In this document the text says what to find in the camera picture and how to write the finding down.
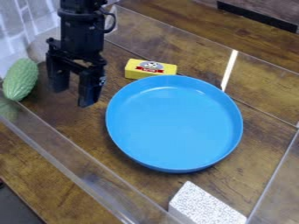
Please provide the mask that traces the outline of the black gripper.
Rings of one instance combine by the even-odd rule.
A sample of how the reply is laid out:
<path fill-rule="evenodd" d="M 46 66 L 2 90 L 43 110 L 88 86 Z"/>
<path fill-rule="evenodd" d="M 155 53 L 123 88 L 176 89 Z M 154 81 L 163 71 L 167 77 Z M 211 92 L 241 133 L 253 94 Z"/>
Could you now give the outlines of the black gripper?
<path fill-rule="evenodd" d="M 107 65 L 100 53 L 104 50 L 104 34 L 108 0 L 60 0 L 60 38 L 48 38 L 46 64 L 51 90 L 55 93 L 70 88 L 71 72 L 79 74 L 79 106 L 86 108 L 99 101 L 107 77 Z"/>

